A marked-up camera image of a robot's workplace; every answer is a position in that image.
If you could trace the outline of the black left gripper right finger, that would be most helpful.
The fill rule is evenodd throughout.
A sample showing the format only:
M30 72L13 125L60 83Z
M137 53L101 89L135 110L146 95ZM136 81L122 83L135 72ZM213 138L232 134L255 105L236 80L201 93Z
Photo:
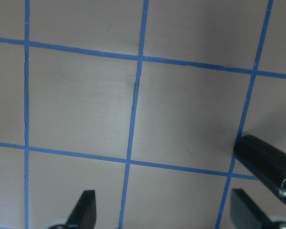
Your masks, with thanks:
M286 220L271 220L242 189L231 190L230 219L236 229L286 229Z

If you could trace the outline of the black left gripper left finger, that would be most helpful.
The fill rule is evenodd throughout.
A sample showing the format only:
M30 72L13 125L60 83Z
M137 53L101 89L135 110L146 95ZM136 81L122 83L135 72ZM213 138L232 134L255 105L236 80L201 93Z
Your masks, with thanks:
M96 225L96 196L94 190L81 194L66 222L54 224L49 229L93 229Z

